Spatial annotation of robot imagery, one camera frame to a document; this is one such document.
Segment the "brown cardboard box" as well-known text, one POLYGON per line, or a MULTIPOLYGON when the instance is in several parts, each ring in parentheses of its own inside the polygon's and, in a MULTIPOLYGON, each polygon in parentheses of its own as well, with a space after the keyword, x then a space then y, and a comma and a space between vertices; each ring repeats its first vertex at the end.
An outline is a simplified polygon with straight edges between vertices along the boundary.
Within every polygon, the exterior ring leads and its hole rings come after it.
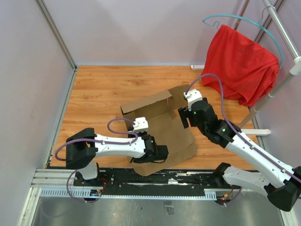
POLYGON ((137 174, 149 176, 196 154, 195 138, 189 129, 183 127, 177 111, 187 106, 183 97, 187 88, 188 84, 173 87, 120 107, 125 118, 134 120, 145 117, 149 124, 148 133, 155 138, 156 144, 166 145, 168 148, 168 157, 164 163, 131 163, 137 174))

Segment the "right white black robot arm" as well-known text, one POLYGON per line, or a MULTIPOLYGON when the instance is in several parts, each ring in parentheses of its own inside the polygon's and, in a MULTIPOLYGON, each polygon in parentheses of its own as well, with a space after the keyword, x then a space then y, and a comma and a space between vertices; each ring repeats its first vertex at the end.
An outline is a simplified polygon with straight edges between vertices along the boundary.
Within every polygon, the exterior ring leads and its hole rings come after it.
POLYGON ((227 118, 218 119, 207 98, 184 100, 187 107, 178 109, 184 128, 198 128, 212 143, 237 154, 259 171, 256 175, 223 162, 214 171, 214 185, 248 188, 267 197, 278 209, 291 211, 301 197, 301 168, 293 168, 266 152, 227 118))

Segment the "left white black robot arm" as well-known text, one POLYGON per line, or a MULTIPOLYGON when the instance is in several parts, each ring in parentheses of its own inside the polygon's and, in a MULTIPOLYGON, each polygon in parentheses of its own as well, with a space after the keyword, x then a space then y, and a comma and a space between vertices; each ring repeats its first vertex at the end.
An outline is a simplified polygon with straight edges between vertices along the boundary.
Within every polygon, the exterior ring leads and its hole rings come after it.
POLYGON ((95 157, 127 156, 134 163, 162 163, 168 157, 166 145, 157 145, 147 132, 128 132, 128 138, 106 137, 86 128, 66 140, 66 168, 78 170, 86 183, 100 183, 95 157))

